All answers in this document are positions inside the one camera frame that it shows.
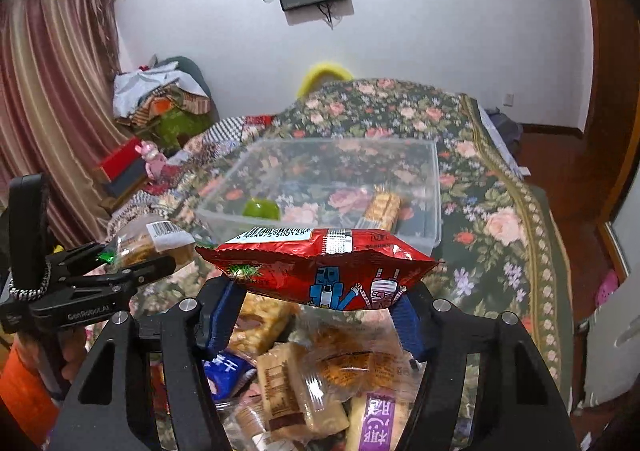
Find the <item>clear bag bread with barcode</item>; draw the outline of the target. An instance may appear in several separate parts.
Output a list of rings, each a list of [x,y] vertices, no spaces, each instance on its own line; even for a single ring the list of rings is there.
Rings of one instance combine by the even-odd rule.
[[[146,214],[129,221],[98,259],[113,271],[129,268],[160,256],[174,258],[176,269],[190,265],[195,254],[195,240],[172,221],[155,214]]]

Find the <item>blue chip bag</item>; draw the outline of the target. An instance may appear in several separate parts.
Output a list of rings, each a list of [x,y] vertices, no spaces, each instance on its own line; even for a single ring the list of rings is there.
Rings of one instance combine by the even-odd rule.
[[[231,399],[256,374],[250,361],[228,350],[221,351],[214,359],[204,360],[203,367],[214,401]]]

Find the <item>purple label cracker pack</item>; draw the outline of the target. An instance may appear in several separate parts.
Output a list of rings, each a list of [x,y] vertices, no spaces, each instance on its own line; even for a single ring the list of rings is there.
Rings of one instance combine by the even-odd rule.
[[[359,393],[350,399],[348,451],[394,451],[408,421],[411,403]]]

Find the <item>green jelly cup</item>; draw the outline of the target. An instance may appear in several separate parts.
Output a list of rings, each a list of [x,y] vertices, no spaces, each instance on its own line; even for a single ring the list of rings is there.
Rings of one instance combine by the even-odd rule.
[[[248,218],[279,220],[281,213],[279,205],[274,200],[252,197],[245,203],[242,215]]]

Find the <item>brown label cake bar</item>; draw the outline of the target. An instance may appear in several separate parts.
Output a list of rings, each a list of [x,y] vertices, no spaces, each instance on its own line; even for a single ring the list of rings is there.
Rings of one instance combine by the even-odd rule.
[[[277,344],[260,355],[256,364],[268,431],[273,437],[307,443],[349,427],[341,402],[322,390],[304,346]]]

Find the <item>red snack bag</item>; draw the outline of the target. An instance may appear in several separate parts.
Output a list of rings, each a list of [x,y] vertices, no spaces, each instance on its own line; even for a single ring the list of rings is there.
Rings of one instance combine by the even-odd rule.
[[[387,309],[438,261],[380,229],[250,229],[198,253],[248,291],[337,311]]]

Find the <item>orange wafer biscuit pack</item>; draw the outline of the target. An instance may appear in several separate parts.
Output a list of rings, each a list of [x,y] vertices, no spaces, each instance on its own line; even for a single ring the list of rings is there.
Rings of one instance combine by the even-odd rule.
[[[393,232],[399,218],[402,197],[384,186],[376,186],[372,200],[356,224],[357,229],[379,229]]]

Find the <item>long green label biscuit pack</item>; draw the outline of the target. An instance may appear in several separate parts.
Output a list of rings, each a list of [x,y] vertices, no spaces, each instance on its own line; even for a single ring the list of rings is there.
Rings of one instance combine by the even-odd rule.
[[[270,433],[259,396],[243,398],[224,421],[224,430],[233,450],[296,450],[291,440],[278,440]]]

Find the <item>golden bread bun pack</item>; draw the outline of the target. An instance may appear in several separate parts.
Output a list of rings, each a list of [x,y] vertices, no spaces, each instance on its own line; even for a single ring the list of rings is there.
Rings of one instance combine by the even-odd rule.
[[[247,293],[227,348],[253,360],[266,353],[298,311],[291,301]]]

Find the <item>floral bedspread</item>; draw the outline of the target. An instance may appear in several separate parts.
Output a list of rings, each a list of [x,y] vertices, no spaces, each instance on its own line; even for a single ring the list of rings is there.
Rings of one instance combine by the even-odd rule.
[[[544,193],[513,169],[476,101],[414,82],[335,81],[298,100],[270,126],[229,118],[191,139],[161,182],[134,193],[112,217],[114,237],[157,215],[201,242],[246,230],[250,200],[275,203],[287,224],[350,228],[378,195],[397,200],[396,237],[437,260],[425,277],[436,297],[470,315],[518,315],[562,395],[570,391],[568,260]],[[388,312],[320,315],[248,295],[256,329],[231,347],[250,359],[308,351],[318,393],[343,404],[347,428],[309,450],[373,447],[371,415],[390,408],[406,426],[425,367],[402,350]]]

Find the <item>pile of clothes on chair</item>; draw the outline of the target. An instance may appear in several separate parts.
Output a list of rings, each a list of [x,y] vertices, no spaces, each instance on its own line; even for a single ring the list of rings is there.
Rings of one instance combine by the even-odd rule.
[[[114,121],[166,154],[219,120],[202,71],[185,56],[119,74],[113,89]]]

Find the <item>grey backpack on floor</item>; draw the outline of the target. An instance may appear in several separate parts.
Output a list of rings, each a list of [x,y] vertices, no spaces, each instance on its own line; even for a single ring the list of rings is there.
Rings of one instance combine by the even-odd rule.
[[[514,122],[513,119],[510,119],[498,108],[490,108],[487,111],[487,115],[510,154],[517,156],[520,153],[523,126],[518,122]]]

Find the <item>yellow curved headboard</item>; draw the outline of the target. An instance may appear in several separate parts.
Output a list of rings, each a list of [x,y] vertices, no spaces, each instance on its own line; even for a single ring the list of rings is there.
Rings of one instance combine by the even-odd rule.
[[[297,99],[303,99],[329,81],[349,81],[354,76],[344,66],[333,62],[314,64],[304,75],[296,93]]]

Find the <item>wooden door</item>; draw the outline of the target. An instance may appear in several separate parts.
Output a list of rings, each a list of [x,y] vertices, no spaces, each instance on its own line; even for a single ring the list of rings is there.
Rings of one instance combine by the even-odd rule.
[[[585,137],[600,184],[594,229],[602,233],[622,208],[639,148],[637,0],[589,0],[592,83]]]

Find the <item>wall power socket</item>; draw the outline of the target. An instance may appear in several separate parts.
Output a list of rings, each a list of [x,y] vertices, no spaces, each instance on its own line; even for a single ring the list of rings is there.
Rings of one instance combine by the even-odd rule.
[[[512,107],[514,105],[514,94],[506,93],[503,99],[503,105],[506,107]]]

